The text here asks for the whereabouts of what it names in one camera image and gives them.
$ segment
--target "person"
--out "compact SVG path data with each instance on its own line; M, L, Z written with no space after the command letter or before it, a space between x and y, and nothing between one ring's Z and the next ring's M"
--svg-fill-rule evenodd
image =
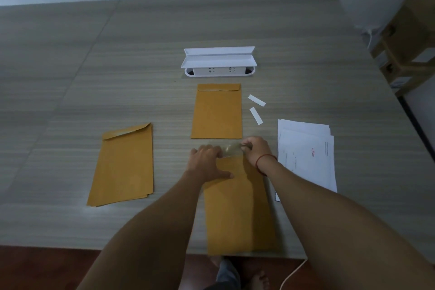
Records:
M252 144L252 149L242 148L247 160L252 165L258 160L259 170L272 182L326 287L435 289L431 264L386 223L352 200L286 169L264 139L249 137L242 143ZM220 147L192 149L181 179L113 236L78 289L178 289L201 187L234 177L216 167L220 157ZM212 287L240 288L232 265L227 260L217 263L222 282ZM254 290L267 287L264 273L250 283Z

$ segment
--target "hand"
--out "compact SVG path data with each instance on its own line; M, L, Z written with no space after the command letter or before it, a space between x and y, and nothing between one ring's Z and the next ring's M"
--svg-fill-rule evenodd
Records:
M219 146L202 145L192 149L186 171L192 172L202 183L215 179L232 179L234 174L229 171L221 171L216 166L216 158L222 157L222 149Z
M250 136L243 139L242 144L246 145L247 143L252 144L252 150L249 149L248 147L242 147L242 150L247 160L253 166L255 166L255 163L257 162L260 156L266 154L272 155L272 151L269 148L268 142L263 138L261 138L260 136ZM261 172L264 173L264 168L262 168L262 166L264 166L264 164L267 163L268 161L275 162L276 160L272 156L263 156L262 158L259 159L257 166Z

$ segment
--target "red string bracelet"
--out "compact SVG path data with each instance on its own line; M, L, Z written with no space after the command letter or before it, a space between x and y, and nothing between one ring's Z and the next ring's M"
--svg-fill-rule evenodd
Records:
M256 168L257 171L260 172L262 175L267 176L267 174L264 174L263 172L260 171L260 169L258 168L258 165L257 165L257 164L258 164L258 161L259 161L260 158L263 157L263 156L272 156L272 157L275 158L276 160L278 160L278 158L277 158L276 156L272 155L272 154L264 154L264 155L261 155L260 157L257 158L257 161L255 162L255 168Z

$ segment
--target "white cable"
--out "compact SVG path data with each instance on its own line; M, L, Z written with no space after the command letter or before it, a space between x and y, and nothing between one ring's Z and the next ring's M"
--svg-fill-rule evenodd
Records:
M294 273L296 273L297 270L298 270L299 268L301 268L302 265L305 264L305 263L307 262L307 260L308 260L308 259L305 259L303 262L301 262L301 264L300 264L299 266L297 266L297 268L296 268L293 272L291 272L291 273L289 274L289 276L287 276L287 277L284 279L284 281L282 281L281 286L279 287L279 290L282 290L282 287L284 286L284 283L285 283L285 282L290 278L290 276L292 276Z
M370 44L372 43L372 37L373 37L373 35L372 35L372 30L371 30L371 29L368 29L368 30L367 30L367 33L370 35L370 40L368 41L367 49L370 49Z

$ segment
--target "envelope flap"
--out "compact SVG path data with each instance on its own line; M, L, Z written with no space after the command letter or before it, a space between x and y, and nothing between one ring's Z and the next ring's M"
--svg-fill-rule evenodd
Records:
M142 125L135 125L135 126L130 126L128 128L123 128L120 130L114 130L114 131L109 131L109 132L103 133L103 140L112 139L112 138L120 136L120 135L136 132L142 128L146 128L150 124L151 123L146 123L146 124L142 124Z
M238 91L240 84L198 84L198 91Z

